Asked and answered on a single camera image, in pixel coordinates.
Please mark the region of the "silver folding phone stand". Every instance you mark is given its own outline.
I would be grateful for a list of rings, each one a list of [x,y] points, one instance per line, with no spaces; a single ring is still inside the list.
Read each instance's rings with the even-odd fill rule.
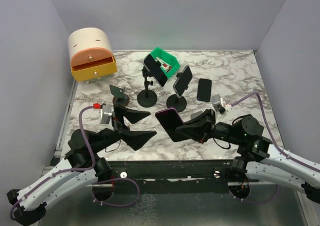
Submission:
[[[201,115],[201,112],[192,113],[190,115],[190,119],[193,120],[193,119],[197,118],[199,115]]]

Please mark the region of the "brown round-base phone stand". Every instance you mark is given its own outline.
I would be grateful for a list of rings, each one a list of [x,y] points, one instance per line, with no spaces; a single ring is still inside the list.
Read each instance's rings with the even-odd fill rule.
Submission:
[[[113,85],[109,86],[110,92],[113,95],[112,103],[114,105],[127,106],[130,102],[129,96],[125,93],[125,90]]]

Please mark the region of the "pink-edged black phone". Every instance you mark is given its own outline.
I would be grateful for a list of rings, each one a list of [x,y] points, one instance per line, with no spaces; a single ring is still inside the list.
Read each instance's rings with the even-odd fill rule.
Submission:
[[[155,117],[173,142],[188,139],[185,135],[175,131],[177,127],[183,126],[184,122],[174,107],[156,112]]]

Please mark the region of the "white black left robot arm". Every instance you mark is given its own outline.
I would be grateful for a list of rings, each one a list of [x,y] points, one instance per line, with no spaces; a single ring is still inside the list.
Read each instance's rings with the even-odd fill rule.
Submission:
[[[111,123],[113,129],[99,132],[84,130],[83,113],[100,110],[104,124]],[[149,117],[150,112],[138,111],[121,105],[109,108],[106,104],[94,103],[81,109],[75,130],[68,142],[70,151],[47,174],[23,189],[12,189],[6,195],[12,205],[9,216],[20,225],[32,225],[42,219],[48,209],[72,192],[90,184],[114,184],[121,178],[114,176],[110,164],[98,153],[112,144],[123,141],[134,151],[142,148],[156,131],[131,131],[125,125],[127,119],[135,124]]]

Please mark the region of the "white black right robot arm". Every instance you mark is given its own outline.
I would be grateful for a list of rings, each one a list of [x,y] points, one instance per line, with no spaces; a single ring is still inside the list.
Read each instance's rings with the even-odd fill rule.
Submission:
[[[263,136],[264,127],[252,116],[246,115],[234,124],[217,123],[213,110],[205,110],[175,129],[198,143],[219,139],[238,146],[230,166],[234,181],[263,180],[291,187],[304,193],[315,203],[320,201],[320,165],[307,160]]]

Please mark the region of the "black tall phone stand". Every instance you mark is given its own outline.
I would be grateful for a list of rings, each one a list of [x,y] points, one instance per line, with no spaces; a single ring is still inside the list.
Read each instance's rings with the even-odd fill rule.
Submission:
[[[139,105],[145,108],[154,106],[158,100],[156,93],[149,89],[149,86],[153,85],[153,81],[149,81],[149,71],[146,67],[143,67],[142,76],[144,78],[144,90],[140,91],[137,95],[137,102]]]

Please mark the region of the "silver-edged phone on short stand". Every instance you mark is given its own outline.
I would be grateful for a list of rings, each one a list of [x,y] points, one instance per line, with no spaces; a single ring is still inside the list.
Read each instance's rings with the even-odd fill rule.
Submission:
[[[185,66],[183,71],[177,74],[177,79],[173,84],[173,89],[177,97],[182,97],[185,90],[188,88],[193,74],[189,66]]]

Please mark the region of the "black phone on tall stand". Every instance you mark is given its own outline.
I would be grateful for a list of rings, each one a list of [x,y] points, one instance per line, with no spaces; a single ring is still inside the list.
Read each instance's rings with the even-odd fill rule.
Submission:
[[[155,81],[161,86],[164,87],[168,78],[162,68],[156,63],[155,59],[151,54],[148,54],[144,61],[144,67],[150,72],[151,76],[155,79]]]

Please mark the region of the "items inside green bin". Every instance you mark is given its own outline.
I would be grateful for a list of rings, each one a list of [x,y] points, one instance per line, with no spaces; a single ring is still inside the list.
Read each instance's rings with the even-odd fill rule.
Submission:
[[[169,72],[173,66],[168,64],[167,62],[165,62],[163,59],[156,57],[156,62],[161,66],[162,69],[164,69],[164,71],[167,73]]]

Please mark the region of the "green plastic bin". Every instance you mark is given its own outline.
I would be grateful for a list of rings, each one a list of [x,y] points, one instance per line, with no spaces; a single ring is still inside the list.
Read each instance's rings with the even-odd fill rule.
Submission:
[[[179,64],[177,58],[175,56],[173,56],[172,54],[168,53],[167,51],[161,49],[160,47],[156,47],[155,49],[153,49],[150,52],[150,54],[152,55],[152,57],[154,59],[156,59],[156,57],[159,57],[159,58],[163,59],[165,62],[167,62],[168,64],[173,66],[173,68],[167,73],[164,71],[164,69],[162,69],[168,78],[172,77],[174,75],[174,73],[176,73],[178,71],[178,69],[180,68],[180,64]]]

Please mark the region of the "beige orange drawer box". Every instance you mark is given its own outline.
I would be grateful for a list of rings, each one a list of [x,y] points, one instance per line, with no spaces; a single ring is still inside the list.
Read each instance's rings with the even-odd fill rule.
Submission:
[[[68,38],[70,70],[77,82],[97,81],[118,71],[106,33],[98,28],[82,28]]]

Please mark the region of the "black front rail bar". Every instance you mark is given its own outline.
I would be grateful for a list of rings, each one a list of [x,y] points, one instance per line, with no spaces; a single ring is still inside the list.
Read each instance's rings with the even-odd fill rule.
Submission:
[[[177,194],[177,193],[228,193],[230,189],[249,192],[248,178],[232,168],[231,160],[184,160],[184,161],[111,161],[115,185],[107,182],[73,178],[56,190],[61,196],[92,185],[96,195],[116,194]]]

